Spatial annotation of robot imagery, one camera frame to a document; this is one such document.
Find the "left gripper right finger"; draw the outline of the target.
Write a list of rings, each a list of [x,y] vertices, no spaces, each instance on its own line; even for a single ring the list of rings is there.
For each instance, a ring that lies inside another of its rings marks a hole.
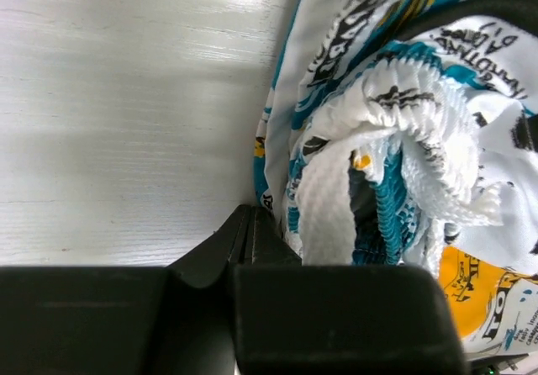
[[[467,372],[444,294],[422,268],[305,266],[255,208],[232,283],[243,374]]]

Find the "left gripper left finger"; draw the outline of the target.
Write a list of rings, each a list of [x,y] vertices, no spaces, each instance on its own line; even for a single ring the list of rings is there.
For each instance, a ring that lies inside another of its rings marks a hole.
[[[163,267],[2,267],[2,373],[235,373],[230,277],[268,225],[241,205]]]

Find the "white patterned shorts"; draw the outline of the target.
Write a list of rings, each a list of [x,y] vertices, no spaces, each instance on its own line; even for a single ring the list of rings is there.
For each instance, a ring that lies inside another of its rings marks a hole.
[[[472,358],[537,350],[537,0],[299,0],[256,197],[305,265],[418,266]]]

